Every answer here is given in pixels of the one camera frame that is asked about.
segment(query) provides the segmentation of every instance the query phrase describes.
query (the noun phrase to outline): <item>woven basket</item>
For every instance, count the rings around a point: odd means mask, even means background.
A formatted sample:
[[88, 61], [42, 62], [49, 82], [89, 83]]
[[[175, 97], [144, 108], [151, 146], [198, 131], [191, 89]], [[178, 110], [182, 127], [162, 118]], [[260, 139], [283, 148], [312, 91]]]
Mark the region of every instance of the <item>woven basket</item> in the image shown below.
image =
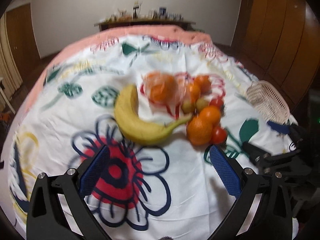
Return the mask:
[[246, 97], [266, 121], [280, 124], [287, 122], [290, 109], [280, 93], [270, 83], [259, 81], [252, 85], [247, 89]]

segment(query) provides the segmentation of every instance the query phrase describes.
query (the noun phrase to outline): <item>yellow banana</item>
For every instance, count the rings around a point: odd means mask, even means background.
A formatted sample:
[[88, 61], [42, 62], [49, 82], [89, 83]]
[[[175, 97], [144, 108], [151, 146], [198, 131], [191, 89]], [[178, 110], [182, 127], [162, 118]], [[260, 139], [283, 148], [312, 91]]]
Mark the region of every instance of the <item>yellow banana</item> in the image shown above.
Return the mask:
[[141, 120], [138, 117], [138, 107], [137, 86], [126, 86], [116, 100], [115, 119], [124, 137], [140, 145], [155, 145], [164, 141], [175, 128], [192, 118], [192, 115], [188, 115], [163, 126]]

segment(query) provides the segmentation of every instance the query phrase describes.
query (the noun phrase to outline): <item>pink sheet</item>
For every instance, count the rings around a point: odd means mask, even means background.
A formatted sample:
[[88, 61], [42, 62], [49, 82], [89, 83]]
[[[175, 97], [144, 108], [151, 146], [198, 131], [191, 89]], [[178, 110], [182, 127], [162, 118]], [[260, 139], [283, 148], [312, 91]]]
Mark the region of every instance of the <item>pink sheet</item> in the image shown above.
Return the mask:
[[25, 104], [24, 113], [26, 113], [30, 107], [36, 101], [38, 94], [43, 88], [44, 79], [47, 75], [47, 70], [53, 65], [56, 65], [63, 60], [71, 57], [72, 55], [78, 53], [82, 49], [85, 49], [89, 46], [99, 44], [103, 41], [107, 41], [113, 37], [120, 37], [124, 35], [150, 35], [150, 36], [162, 36], [163, 39], [170, 39], [172, 41], [181, 41], [185, 44], [194, 44], [198, 42], [207, 42], [211, 43], [210, 35], [200, 32], [186, 32], [182, 28], [175, 25], [143, 25], [143, 26], [131, 26], [131, 27], [120, 27], [109, 29], [95, 35], [84, 38], [80, 41], [77, 41], [67, 47], [65, 47], [45, 68], [41, 76], [37, 80], [36, 84], [30, 91]]

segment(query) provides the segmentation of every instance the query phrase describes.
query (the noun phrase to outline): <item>tomato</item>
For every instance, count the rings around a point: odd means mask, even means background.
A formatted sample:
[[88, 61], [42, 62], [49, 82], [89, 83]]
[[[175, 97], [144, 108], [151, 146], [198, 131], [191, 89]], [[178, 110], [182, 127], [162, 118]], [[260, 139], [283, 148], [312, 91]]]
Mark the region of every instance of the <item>tomato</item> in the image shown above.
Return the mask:
[[221, 98], [215, 98], [211, 100], [209, 106], [216, 106], [219, 109], [223, 109], [224, 102]]
[[228, 137], [228, 134], [226, 130], [224, 130], [220, 126], [217, 126], [212, 130], [211, 142], [217, 145], [223, 144], [227, 140], [227, 137]]

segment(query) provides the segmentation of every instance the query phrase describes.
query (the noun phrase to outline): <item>curtain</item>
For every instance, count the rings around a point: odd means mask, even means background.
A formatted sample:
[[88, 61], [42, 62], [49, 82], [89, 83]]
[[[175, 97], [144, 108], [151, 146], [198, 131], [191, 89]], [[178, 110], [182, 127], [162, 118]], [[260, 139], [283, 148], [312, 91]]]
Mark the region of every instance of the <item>curtain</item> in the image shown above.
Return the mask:
[[[10, 100], [13, 93], [22, 84], [22, 78], [14, 62], [6, 26], [6, 13], [0, 19], [0, 77], [3, 77], [4, 93]], [[5, 102], [0, 96], [0, 111], [5, 107]]]

